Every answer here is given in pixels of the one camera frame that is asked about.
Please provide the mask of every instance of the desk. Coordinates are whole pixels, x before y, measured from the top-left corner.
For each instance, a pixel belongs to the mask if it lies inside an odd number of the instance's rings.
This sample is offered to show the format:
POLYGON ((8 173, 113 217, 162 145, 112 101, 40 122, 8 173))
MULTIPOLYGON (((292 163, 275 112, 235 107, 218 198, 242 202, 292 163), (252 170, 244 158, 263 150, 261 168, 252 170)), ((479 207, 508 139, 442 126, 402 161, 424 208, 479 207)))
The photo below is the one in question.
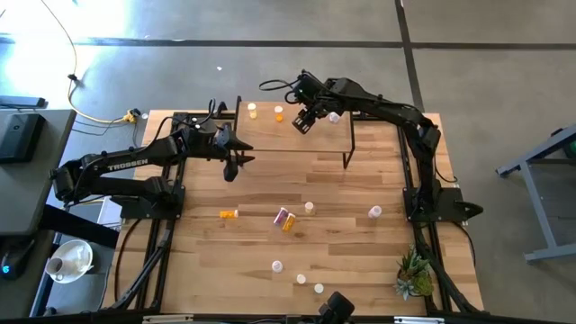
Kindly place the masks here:
MULTIPOLYGON (((162 118, 173 113, 150 112, 144 144, 152 140, 162 118)), ((427 117, 440 125, 438 114, 427 117)), ((165 125, 161 136, 168 131, 165 125)), ((422 299, 404 301, 392 287, 396 262, 413 242, 412 227, 404 220, 396 127, 382 121, 356 122, 355 146, 347 170, 339 156, 330 153, 250 151, 247 154, 256 159, 232 183, 222 178, 223 164, 188 159, 184 211, 176 223, 161 311, 313 315, 338 290, 355 304, 355 315, 425 314, 422 299), (305 216, 307 201, 316 205, 315 216, 305 216), (376 204, 382 206, 383 215, 369 220, 368 210, 376 204), (288 233, 272 223, 279 206, 297 215, 288 233), (234 209, 239 210, 236 220, 219 218, 219 211, 234 209), (280 274, 271 270, 275 260, 283 262, 280 274), (296 283, 297 274, 306 275, 306 284, 296 283), (314 292, 316 283, 324 284, 323 294, 314 292)), ((436 158, 440 172, 450 177, 444 137, 436 158)), ((159 167, 144 166, 136 169, 135 177, 146 179, 160 172, 159 167)), ((122 227, 118 247, 130 224, 122 227)), ((121 292, 142 267, 149 226, 150 221, 143 220, 128 240, 121 262, 121 292)), ((466 236, 454 224, 437 226, 446 271, 468 300, 482 309, 466 236)), ((104 306, 113 303, 113 278, 110 275, 104 306)), ((148 302, 155 281, 153 273, 148 302)), ((435 294, 436 305, 441 305, 437 288, 435 294)))
MULTIPOLYGON (((4 132, 6 118, 14 113, 18 112, 0 111, 0 133, 4 132)), ((58 167, 76 118, 76 113, 69 109, 37 110, 36 113, 46 122, 32 160, 0 165, 0 205, 4 215, 18 215, 0 217, 0 235, 26 235, 36 230, 52 186, 48 172, 58 167)))
MULTIPOLYGON (((8 115, 16 110, 0 110, 0 133, 8 115)), ((50 169, 57 167, 76 113, 72 110, 37 110, 46 120, 34 157, 29 163, 0 166, 0 235, 25 235, 36 230, 44 203, 50 192, 50 169)), ((0 319, 30 315, 30 309, 46 259, 52 249, 54 232, 40 230, 34 234, 34 250, 26 270, 15 281, 0 278, 0 319)))

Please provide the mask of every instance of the metal frame leg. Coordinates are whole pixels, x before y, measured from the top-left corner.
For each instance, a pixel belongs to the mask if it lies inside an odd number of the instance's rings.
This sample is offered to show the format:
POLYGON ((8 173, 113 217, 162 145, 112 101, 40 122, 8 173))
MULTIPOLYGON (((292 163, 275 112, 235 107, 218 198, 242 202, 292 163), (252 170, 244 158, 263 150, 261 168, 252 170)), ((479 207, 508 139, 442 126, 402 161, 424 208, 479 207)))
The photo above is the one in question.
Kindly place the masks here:
POLYGON ((352 140, 352 149, 348 153, 348 157, 346 157, 346 153, 342 153, 342 164, 344 165, 344 169, 348 168, 348 164, 350 164, 350 160, 352 159, 352 155, 354 154, 354 150, 356 149, 356 138, 354 135, 354 116, 351 112, 349 112, 350 117, 350 138, 352 140))
POLYGON ((550 137, 544 143, 538 145, 535 149, 526 153, 523 157, 517 158, 513 162, 496 169, 499 176, 505 177, 512 171, 519 170, 520 165, 532 158, 544 158, 552 152, 561 148, 565 143, 576 140, 576 124, 566 128, 554 136, 550 137))
POLYGON ((576 244, 539 249, 532 253, 524 254, 524 258, 527 262, 533 262, 537 260, 546 260, 555 257, 566 257, 572 255, 576 255, 576 244))
POLYGON ((118 232, 103 225, 85 220, 59 208, 45 205, 39 227, 55 230, 79 239, 86 239, 108 248, 116 248, 118 232))
POLYGON ((544 206, 542 205, 542 198, 540 197, 540 193, 536 189, 536 184, 534 182, 534 178, 530 173, 530 166, 526 161, 519 164, 520 172, 522 172, 522 176, 524 177, 524 182, 526 183, 526 189, 530 194, 530 200, 532 200, 532 204, 534 205, 534 210, 536 212, 536 216, 538 217, 538 222, 540 223, 540 227, 542 228, 542 232, 544 233, 544 238, 546 239, 546 244, 548 248, 556 248, 556 240, 554 239, 554 234, 552 233, 552 229, 550 228, 550 224, 548 223, 548 219, 546 218, 546 211, 544 206))

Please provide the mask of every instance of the green leaves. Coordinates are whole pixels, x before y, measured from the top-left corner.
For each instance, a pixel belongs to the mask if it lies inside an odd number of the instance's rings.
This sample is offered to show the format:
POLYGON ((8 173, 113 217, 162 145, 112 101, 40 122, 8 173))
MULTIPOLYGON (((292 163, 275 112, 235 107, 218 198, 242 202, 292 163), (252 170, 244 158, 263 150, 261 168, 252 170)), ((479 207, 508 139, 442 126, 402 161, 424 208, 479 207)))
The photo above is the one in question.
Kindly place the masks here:
POLYGON ((432 278, 428 273, 429 261, 422 259, 422 256, 416 251, 416 247, 411 244, 408 254, 402 257, 400 271, 394 287, 396 293, 401 294, 404 301, 410 295, 413 296, 429 296, 434 291, 432 285, 432 278))

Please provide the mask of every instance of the black robotic arm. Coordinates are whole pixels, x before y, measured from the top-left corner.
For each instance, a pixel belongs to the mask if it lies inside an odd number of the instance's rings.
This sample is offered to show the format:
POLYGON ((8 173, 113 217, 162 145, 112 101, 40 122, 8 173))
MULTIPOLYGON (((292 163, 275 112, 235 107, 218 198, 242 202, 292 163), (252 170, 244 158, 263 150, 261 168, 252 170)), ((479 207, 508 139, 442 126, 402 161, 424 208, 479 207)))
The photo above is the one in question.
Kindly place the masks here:
POLYGON ((310 72, 302 71, 297 81, 288 93, 295 100, 288 102, 304 104, 292 122, 302 134, 310 130, 316 119, 344 112, 367 113, 402 129, 417 161, 420 181, 419 188, 407 188, 405 192, 409 221, 467 221, 482 212, 482 207, 463 202, 458 188, 442 188, 436 179, 434 158, 441 133, 416 107, 369 94, 348 78, 329 78, 322 83, 310 72))
MULTIPOLYGON (((170 118, 166 117, 159 129, 170 118)), ((145 165, 168 167, 187 158, 206 158, 226 161, 224 179, 230 182, 238 174, 239 164, 254 159, 234 153, 252 147, 236 137, 228 122, 221 127, 216 126, 212 119, 202 124, 184 121, 177 123, 179 129, 162 139, 158 139, 158 129, 156 137, 146 147, 117 152, 103 151, 99 155, 88 154, 52 170, 50 179, 56 197, 64 203, 78 203, 92 194, 110 195, 124 207, 134 203, 141 205, 145 214, 155 218, 154 215, 158 213, 154 211, 166 213, 170 207, 177 210, 183 200, 184 191, 181 188, 173 188, 162 176, 132 180, 102 175, 145 165)))

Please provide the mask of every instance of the yellow cable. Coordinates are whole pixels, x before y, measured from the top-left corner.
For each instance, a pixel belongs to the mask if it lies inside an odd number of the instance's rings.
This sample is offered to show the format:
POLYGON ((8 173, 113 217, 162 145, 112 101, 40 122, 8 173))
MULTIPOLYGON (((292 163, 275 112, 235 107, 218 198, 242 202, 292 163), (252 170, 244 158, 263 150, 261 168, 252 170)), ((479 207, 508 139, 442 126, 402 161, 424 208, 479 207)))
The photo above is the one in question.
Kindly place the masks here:
MULTIPOLYGON (((60 25, 60 28, 62 29, 62 31, 66 34, 66 37, 68 38, 68 41, 70 41, 70 46, 72 46, 72 50, 74 51, 74 70, 72 72, 71 75, 68 76, 68 78, 73 77, 74 79, 76 79, 76 71, 77 71, 77 66, 78 66, 78 55, 76 53, 76 46, 74 46, 74 42, 72 41, 72 38, 70 38, 70 35, 68 34, 68 31, 66 30, 66 28, 64 28, 64 25, 62 24, 62 22, 60 22, 60 20, 58 19, 58 17, 52 12, 52 10, 50 9, 50 7, 48 7, 48 5, 44 2, 44 0, 40 0, 42 2, 42 4, 46 7, 46 9, 48 9, 48 11, 50 12, 50 14, 52 15, 52 17, 54 17, 54 19, 56 20, 56 22, 60 25)), ((126 115, 124 117, 122 117, 121 119, 116 119, 113 121, 107 121, 107 120, 101 120, 95 117, 92 117, 90 115, 87 115, 83 112, 80 112, 80 110, 78 110, 74 104, 72 103, 72 94, 74 93, 74 90, 72 90, 72 82, 74 82, 74 79, 70 78, 70 83, 68 85, 68 91, 67 91, 67 99, 68 99, 68 103, 70 104, 70 106, 72 107, 72 110, 75 111, 77 114, 79 114, 80 116, 89 119, 90 121, 93 122, 100 122, 100 123, 105 123, 105 124, 111 124, 111 123, 116 123, 116 122, 127 122, 125 119, 126 118, 130 118, 127 117, 126 115)))

